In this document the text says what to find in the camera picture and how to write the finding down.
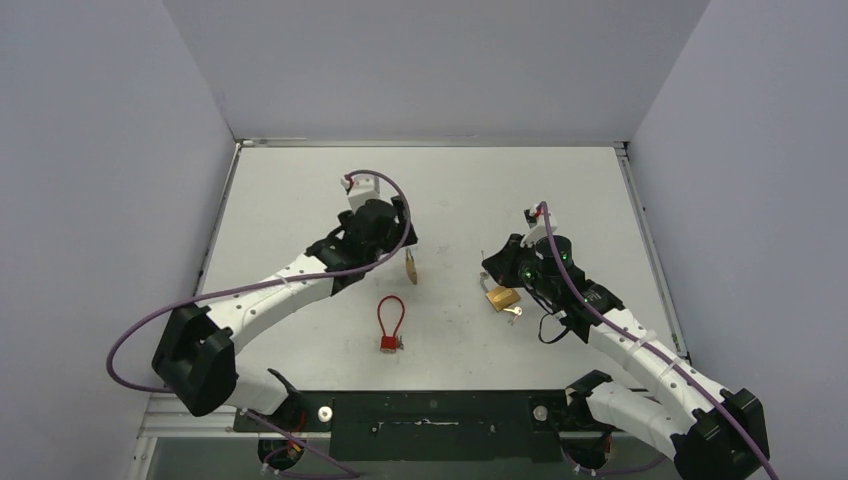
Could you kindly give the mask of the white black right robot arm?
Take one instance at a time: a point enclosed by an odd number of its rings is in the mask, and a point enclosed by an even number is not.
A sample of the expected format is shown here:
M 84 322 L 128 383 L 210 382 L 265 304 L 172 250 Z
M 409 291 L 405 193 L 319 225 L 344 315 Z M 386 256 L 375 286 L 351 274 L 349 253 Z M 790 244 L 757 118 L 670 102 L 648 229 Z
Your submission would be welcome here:
M 498 285 L 528 293 L 566 332 L 606 355 L 647 392 L 637 394 L 592 371 L 565 390 L 572 425 L 622 430 L 669 458 L 683 479 L 746 479 L 760 469 L 776 475 L 759 399 L 705 377 L 658 340 L 574 263 L 567 238 L 528 246 L 513 234 L 482 268 Z

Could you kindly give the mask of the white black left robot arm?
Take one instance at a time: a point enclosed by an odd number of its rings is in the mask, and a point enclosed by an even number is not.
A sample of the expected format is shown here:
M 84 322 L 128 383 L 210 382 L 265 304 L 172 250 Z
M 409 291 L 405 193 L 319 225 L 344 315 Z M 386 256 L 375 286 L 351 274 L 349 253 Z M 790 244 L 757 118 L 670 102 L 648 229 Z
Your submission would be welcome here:
M 171 311 L 152 367 L 193 416 L 232 406 L 258 412 L 273 430 L 296 422 L 293 386 L 272 368 L 239 366 L 238 354 L 281 320 L 361 281 L 376 262 L 417 242 L 401 195 L 370 199 L 338 219 L 336 229 L 263 280 L 262 288 Z

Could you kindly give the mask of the brass padlock long shackle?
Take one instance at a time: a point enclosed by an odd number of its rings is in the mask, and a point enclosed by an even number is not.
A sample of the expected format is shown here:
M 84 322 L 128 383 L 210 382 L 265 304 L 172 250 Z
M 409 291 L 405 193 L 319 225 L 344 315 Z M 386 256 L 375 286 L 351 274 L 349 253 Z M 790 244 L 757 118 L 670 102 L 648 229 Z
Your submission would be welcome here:
M 409 281 L 413 285 L 417 285 L 419 281 L 418 272 L 412 250 L 409 247 L 405 249 L 405 270 Z

